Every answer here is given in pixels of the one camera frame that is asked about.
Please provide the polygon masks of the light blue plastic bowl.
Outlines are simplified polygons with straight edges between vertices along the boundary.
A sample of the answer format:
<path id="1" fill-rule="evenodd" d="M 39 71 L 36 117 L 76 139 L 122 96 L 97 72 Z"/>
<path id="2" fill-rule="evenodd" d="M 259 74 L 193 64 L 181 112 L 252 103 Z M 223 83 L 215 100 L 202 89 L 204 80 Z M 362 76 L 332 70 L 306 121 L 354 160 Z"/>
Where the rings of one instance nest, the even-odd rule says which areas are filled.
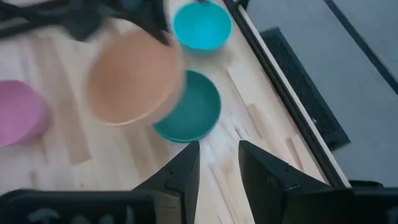
<path id="1" fill-rule="evenodd" d="M 174 15 L 172 27 L 181 45 L 198 54 L 219 51 L 233 32 L 228 12 L 212 1 L 183 5 Z"/>

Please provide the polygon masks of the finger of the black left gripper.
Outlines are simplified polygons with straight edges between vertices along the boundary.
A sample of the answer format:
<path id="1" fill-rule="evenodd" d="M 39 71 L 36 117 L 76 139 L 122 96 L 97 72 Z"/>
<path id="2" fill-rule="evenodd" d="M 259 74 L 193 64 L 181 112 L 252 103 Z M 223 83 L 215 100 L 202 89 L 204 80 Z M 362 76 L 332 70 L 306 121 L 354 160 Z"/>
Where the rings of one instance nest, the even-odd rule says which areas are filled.
<path id="1" fill-rule="evenodd" d="M 141 14 L 138 16 L 137 25 L 143 28 L 161 44 L 169 45 L 167 38 L 168 27 L 164 16 L 159 16 L 157 14 Z"/>

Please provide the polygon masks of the pink plastic bowl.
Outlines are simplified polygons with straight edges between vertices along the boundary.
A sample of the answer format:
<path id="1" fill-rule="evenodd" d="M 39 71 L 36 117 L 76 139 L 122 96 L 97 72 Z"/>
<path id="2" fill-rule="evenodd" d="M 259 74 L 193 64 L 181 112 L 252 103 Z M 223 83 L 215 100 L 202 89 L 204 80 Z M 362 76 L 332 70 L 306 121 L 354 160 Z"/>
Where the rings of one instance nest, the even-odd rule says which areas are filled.
<path id="1" fill-rule="evenodd" d="M 46 132 L 49 123 L 49 106 L 30 85 L 0 81 L 0 147 L 28 142 Z"/>

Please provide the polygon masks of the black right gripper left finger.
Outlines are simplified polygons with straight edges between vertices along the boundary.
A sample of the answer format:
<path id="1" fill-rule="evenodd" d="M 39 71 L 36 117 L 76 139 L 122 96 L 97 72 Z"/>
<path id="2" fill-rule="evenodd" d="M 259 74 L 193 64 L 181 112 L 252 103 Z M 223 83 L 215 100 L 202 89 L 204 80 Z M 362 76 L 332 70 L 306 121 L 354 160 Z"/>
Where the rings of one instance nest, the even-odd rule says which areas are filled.
<path id="1" fill-rule="evenodd" d="M 182 224 L 194 224 L 199 184 L 200 143 L 193 141 L 136 189 L 177 194 L 182 209 Z"/>

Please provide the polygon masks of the peach plastic bowl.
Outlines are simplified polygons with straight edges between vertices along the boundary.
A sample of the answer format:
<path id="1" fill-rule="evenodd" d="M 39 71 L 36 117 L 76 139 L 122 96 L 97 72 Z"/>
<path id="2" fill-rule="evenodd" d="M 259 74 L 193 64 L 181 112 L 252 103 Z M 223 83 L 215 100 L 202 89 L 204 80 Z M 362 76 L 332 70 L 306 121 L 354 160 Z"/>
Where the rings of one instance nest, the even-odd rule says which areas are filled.
<path id="1" fill-rule="evenodd" d="M 142 29 L 129 31 L 104 47 L 85 80 L 92 115 L 108 126 L 148 126 L 170 114 L 186 78 L 176 38 L 164 45 Z"/>

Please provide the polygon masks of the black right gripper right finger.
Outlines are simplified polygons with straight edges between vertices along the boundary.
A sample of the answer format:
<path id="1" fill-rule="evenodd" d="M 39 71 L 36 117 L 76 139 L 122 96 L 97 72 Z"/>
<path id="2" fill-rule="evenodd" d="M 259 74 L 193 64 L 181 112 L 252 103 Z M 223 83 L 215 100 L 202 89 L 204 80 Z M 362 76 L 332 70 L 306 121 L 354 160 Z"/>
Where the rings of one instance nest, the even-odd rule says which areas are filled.
<path id="1" fill-rule="evenodd" d="M 249 141 L 239 168 L 255 224 L 354 224 L 352 195 L 315 179 Z"/>

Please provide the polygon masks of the black aluminium table frame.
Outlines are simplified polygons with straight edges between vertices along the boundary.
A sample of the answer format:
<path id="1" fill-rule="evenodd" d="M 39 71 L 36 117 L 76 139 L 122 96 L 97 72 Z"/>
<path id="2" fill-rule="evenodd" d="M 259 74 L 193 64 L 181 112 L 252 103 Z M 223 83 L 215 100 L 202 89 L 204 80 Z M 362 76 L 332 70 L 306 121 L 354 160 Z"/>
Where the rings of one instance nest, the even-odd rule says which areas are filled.
<path id="1" fill-rule="evenodd" d="M 265 76 L 270 80 L 280 100 L 289 112 L 310 154 L 313 156 L 313 160 L 320 166 L 325 179 L 335 188 L 350 187 L 349 180 L 340 169 L 329 147 L 318 132 L 307 110 L 291 87 L 288 79 L 285 77 L 285 74 L 250 20 L 245 9 L 238 0 L 223 0 L 223 3 L 232 15 L 235 23 L 237 23 L 258 62 L 261 64 L 261 67 L 265 71 Z"/>

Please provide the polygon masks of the teal green plastic bowl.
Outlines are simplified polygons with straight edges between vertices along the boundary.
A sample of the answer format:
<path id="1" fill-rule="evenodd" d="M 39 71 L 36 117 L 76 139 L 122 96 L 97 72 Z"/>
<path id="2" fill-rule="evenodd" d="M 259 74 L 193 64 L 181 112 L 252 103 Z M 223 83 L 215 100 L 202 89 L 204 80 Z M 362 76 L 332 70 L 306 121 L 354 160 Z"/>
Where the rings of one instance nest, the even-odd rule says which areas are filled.
<path id="1" fill-rule="evenodd" d="M 175 109 L 154 129 L 172 142 L 203 139 L 215 127 L 221 114 L 221 97 L 215 84 L 193 70 L 185 72 L 186 85 Z"/>

